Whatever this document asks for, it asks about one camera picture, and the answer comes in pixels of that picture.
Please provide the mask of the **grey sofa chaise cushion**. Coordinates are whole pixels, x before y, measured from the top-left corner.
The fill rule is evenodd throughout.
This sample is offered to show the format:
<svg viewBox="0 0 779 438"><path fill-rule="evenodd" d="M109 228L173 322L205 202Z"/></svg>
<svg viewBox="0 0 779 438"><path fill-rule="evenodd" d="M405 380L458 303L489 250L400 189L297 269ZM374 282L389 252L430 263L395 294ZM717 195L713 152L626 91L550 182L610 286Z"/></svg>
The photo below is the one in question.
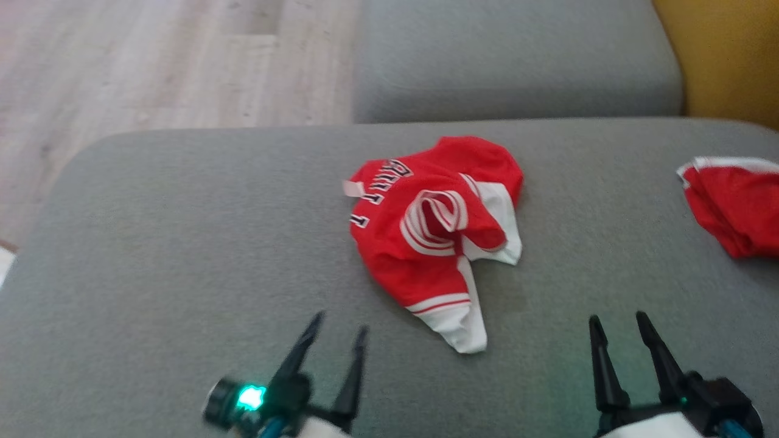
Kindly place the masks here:
<svg viewBox="0 0 779 438"><path fill-rule="evenodd" d="M459 355L372 281L341 183L478 136L524 172L517 266L473 264L487 350ZM592 438L588 318L634 404L657 399L645 311L684 370L728 377L779 438L779 261L732 260L693 218L693 157L779 162L779 134L703 119L166 130L62 172L0 288L0 438L228 438L223 376L267 381L312 316L329 405L369 327L355 436Z"/></svg>

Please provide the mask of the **yellow sofa backrest cushion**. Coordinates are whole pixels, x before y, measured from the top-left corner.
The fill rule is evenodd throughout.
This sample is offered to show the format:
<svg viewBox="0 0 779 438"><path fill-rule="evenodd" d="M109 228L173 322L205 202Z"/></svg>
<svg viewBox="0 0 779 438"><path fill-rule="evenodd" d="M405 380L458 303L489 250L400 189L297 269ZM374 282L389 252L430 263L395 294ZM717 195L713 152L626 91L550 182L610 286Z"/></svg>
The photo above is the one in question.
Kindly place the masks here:
<svg viewBox="0 0 779 438"><path fill-rule="evenodd" d="M779 132L779 0L652 0L682 70L684 112Z"/></svg>

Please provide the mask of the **red and white basketball jersey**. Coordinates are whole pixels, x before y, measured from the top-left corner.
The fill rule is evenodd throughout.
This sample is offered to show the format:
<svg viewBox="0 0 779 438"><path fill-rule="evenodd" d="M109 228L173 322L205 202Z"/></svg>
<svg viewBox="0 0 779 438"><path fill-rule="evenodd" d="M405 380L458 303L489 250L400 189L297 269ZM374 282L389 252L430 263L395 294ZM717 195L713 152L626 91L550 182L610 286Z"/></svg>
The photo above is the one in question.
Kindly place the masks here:
<svg viewBox="0 0 779 438"><path fill-rule="evenodd" d="M487 347L471 263L514 266L522 256L523 179L503 146L448 136L412 155L367 161L343 183L370 275L459 354Z"/></svg>

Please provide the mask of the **grey sofa seat cushion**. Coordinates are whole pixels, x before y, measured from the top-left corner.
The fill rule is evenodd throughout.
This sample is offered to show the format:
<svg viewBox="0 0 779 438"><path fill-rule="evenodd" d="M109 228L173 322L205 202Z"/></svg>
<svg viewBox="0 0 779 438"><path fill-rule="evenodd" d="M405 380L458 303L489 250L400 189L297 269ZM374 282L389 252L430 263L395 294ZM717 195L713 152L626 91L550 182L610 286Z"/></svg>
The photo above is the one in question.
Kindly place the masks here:
<svg viewBox="0 0 779 438"><path fill-rule="evenodd" d="M651 0L363 0L357 123L679 116Z"/></svg>

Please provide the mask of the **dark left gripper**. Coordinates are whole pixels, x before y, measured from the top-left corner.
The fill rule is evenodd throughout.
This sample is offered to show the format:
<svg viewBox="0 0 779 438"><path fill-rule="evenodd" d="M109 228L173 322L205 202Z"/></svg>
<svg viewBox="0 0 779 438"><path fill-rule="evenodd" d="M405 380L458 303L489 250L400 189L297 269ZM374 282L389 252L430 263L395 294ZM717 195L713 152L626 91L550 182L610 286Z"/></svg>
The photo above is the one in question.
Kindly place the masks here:
<svg viewBox="0 0 779 438"><path fill-rule="evenodd" d="M302 366L319 335L325 311L318 311L295 341L270 380L267 391L267 438L353 438L361 401L368 346L368 326L361 326L340 393L329 408L310 404L312 384Z"/></svg>

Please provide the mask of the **dark and white right gripper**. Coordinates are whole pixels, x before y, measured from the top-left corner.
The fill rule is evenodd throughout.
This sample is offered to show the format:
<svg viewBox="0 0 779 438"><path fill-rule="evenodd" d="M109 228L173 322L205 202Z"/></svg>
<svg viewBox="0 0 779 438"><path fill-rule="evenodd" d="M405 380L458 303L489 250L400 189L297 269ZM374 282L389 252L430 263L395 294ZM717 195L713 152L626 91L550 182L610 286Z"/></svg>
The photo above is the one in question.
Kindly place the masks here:
<svg viewBox="0 0 779 438"><path fill-rule="evenodd" d="M607 351L601 321L592 315L588 328L593 388L596 409L601 411L593 438L706 438L703 431L710 423L711 408L687 403L680 386L684 374L676 359L645 311L637 311L635 319L651 354L662 404L631 406Z"/></svg>

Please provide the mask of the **red shorts with white band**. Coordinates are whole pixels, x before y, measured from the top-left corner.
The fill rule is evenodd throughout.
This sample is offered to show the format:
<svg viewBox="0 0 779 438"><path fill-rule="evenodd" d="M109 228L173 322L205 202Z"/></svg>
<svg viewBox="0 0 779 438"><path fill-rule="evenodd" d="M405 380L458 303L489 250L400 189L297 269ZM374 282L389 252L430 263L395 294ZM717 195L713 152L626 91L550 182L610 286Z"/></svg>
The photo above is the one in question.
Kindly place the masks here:
<svg viewBox="0 0 779 438"><path fill-rule="evenodd" d="M779 164L695 157L676 174L696 221L729 256L779 259Z"/></svg>

